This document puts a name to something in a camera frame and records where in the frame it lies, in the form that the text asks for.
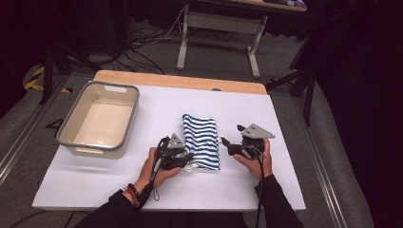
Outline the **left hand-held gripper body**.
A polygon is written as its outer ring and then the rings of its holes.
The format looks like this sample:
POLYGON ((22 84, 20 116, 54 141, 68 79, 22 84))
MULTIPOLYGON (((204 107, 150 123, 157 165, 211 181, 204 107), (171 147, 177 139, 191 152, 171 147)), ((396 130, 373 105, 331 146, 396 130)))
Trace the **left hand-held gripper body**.
POLYGON ((160 140, 157 147, 156 169, 171 170, 176 167, 184 168, 187 162, 183 157, 188 154, 185 146, 176 134, 160 140))

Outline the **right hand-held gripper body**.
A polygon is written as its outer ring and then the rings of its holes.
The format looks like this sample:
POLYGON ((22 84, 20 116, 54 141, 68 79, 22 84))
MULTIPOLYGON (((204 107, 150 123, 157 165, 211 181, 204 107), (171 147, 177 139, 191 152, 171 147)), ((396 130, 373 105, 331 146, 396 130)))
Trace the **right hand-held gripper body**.
POLYGON ((264 139, 274 139, 275 135, 266 129, 252 123, 245 130, 240 131, 241 144, 232 144, 229 155, 242 155, 246 159, 257 159, 264 152, 264 139))

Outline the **blue white striped shirt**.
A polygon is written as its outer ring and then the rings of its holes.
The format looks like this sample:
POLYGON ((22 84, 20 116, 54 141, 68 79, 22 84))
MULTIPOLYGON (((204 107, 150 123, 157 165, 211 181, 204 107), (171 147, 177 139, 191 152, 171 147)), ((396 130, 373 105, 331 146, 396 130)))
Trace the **blue white striped shirt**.
POLYGON ((215 119, 183 114, 182 129, 185 151, 193 154, 193 158, 184 169, 187 172, 220 171, 219 138, 215 119))

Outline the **beige plastic basket grey rim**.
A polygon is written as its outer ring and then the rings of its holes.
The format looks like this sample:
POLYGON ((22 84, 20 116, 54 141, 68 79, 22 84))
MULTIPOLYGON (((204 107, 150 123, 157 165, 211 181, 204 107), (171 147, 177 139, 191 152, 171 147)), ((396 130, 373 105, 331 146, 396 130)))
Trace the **beige plastic basket grey rim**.
POLYGON ((134 85, 88 82, 59 128, 57 141, 77 156, 122 158, 139 99, 134 85))

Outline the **person's right hand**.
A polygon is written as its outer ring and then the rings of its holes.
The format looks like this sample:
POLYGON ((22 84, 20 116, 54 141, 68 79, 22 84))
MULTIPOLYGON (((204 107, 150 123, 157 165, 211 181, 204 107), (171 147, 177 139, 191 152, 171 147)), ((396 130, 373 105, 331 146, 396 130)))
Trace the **person's right hand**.
POLYGON ((270 142, 268 139, 264 139, 263 142, 264 142, 264 152, 259 159, 248 160, 239 154, 233 156, 233 158, 237 162, 239 162, 248 169, 248 171, 257 181, 261 181, 262 179, 273 174, 272 157, 270 153, 270 142))

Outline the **person's left hand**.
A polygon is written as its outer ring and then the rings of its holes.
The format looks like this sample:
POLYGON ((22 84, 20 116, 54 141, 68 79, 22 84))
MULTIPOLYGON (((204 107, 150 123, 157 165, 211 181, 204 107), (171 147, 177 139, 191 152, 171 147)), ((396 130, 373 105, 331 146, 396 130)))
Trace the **person's left hand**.
MULTIPOLYGON (((144 192, 145 187, 150 183, 156 150, 156 147, 151 147, 149 149, 148 158, 144 161, 141 173, 138 179, 133 183, 134 187, 140 194, 144 192)), ((182 170, 180 167, 176 167, 171 170, 160 169, 155 176, 153 186, 155 188, 160 187, 166 180, 175 177, 181 171, 182 170)))

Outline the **black metal stand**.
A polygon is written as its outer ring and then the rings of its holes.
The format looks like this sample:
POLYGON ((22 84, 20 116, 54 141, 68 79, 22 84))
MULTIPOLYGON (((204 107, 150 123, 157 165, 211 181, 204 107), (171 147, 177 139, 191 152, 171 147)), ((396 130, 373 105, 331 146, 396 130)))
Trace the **black metal stand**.
POLYGON ((313 28, 305 41, 303 42, 302 47, 297 52, 296 57, 292 61, 290 65, 291 69, 294 69, 295 72, 290 73, 287 76, 284 76, 278 80, 268 81, 265 85, 267 91, 274 89, 277 86, 284 85, 286 83, 291 83, 295 80, 292 87, 289 89, 289 93, 292 97, 300 97, 303 92, 305 94, 305 103, 303 106, 302 117, 304 122, 310 126, 310 114, 311 114, 311 107, 313 101, 313 95, 315 90, 315 72, 313 67, 307 62, 303 61, 303 54, 305 49, 309 46, 312 37, 315 35, 315 29, 313 28))

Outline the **white table mat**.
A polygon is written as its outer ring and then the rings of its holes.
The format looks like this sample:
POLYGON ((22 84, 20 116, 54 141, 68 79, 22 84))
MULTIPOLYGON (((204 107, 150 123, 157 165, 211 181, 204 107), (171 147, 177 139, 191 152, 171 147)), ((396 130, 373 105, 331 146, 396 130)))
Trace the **white table mat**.
MULTIPOLYGON (((273 133, 273 172, 295 210, 305 202, 282 135, 271 98, 267 95, 146 86, 140 88, 140 107, 125 155, 118 160, 75 156, 58 148, 33 200, 47 210, 91 210, 105 203, 117 190, 135 181, 150 147, 161 138, 182 134, 182 115, 212 117, 219 135, 239 143, 238 125, 258 126, 273 133)), ((182 171, 167 180, 157 199, 145 209, 253 211, 258 207, 255 179, 244 166, 220 149, 218 172, 182 171)))

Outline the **white-legged wooden desk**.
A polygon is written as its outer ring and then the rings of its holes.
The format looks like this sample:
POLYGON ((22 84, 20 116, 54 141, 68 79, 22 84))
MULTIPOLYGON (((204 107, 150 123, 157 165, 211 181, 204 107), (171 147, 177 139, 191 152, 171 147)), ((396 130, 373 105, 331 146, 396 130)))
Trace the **white-legged wooden desk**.
MULTIPOLYGON (((262 0, 224 0, 228 2, 240 3, 245 6, 255 6, 260 10, 285 10, 286 12, 304 12, 307 9, 284 6, 280 4, 265 3, 262 0)), ((189 27, 197 29, 212 29, 229 31, 234 33, 252 34, 255 42, 252 46, 246 47, 245 51, 249 58, 252 75, 259 78, 259 66, 255 52, 258 48, 260 38, 267 23, 268 16, 263 15, 260 19, 247 19, 245 17, 225 16, 207 12, 192 11, 186 4, 183 8, 182 42, 177 62, 177 70, 183 70, 187 52, 187 30, 189 27)))

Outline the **dark curtain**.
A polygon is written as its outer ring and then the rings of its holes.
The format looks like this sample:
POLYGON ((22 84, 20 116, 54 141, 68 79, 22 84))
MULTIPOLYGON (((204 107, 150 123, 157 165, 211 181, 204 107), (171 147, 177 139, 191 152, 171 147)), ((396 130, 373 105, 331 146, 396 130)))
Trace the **dark curtain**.
POLYGON ((403 228, 403 0, 307 0, 333 17, 317 81, 333 111, 375 228, 403 228))
POLYGON ((0 119, 25 95, 23 81, 44 51, 45 0, 0 0, 0 119))

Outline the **colourful item on desk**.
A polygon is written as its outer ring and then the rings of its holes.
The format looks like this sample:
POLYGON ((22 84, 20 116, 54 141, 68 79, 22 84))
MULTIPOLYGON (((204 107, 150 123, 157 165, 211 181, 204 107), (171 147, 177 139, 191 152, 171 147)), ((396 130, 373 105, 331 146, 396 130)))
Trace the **colourful item on desk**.
POLYGON ((302 0, 262 0, 265 3, 280 4, 290 7, 298 7, 307 9, 305 3, 302 0))

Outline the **black tripod stand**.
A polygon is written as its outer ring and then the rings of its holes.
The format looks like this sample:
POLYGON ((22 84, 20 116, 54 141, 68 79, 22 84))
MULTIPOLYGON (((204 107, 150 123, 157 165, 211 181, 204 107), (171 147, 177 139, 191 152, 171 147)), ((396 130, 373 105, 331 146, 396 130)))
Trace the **black tripod stand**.
POLYGON ((84 49, 79 45, 79 37, 73 33, 65 14, 72 7, 65 8, 67 0, 34 0, 39 10, 38 25, 42 32, 41 41, 45 46, 44 94, 40 102, 44 105, 55 90, 53 84, 53 68, 62 75, 72 72, 70 57, 94 72, 101 68, 89 60, 84 49))

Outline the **yellow black hazard tape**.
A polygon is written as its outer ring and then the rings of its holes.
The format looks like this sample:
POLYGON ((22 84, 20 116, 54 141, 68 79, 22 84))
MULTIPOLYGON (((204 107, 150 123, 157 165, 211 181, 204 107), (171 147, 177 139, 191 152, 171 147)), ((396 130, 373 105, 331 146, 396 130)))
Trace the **yellow black hazard tape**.
POLYGON ((33 89, 38 91, 43 91, 44 87, 42 85, 37 85, 36 82, 39 79, 39 76, 45 71, 43 66, 38 67, 31 77, 29 78, 28 82, 25 84, 25 89, 33 89))

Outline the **metal floor rail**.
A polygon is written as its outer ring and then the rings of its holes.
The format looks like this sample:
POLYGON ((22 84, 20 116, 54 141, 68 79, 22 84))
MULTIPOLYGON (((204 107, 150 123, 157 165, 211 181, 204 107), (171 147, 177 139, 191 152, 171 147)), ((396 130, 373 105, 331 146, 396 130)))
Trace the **metal floor rail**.
POLYGON ((303 108, 301 101, 299 100, 299 98, 293 98, 292 103, 297 112, 298 121, 301 124, 304 137, 309 145, 309 153, 313 162, 313 166, 316 170, 318 182, 320 184, 320 188, 325 198, 334 226, 335 228, 348 228, 339 202, 337 200, 335 189, 332 186, 329 175, 320 156, 317 142, 310 127, 305 123, 305 120, 303 118, 303 108))
POLYGON ((68 76, 57 80, 56 85, 60 91, 54 92, 44 104, 40 104, 40 91, 29 90, 0 120, 0 186, 32 139, 45 136, 49 138, 56 134, 56 124, 52 128, 46 128, 46 125, 62 117, 62 114, 56 117, 56 105, 66 105, 74 97, 72 88, 61 87, 61 84, 66 85, 67 82, 68 76))

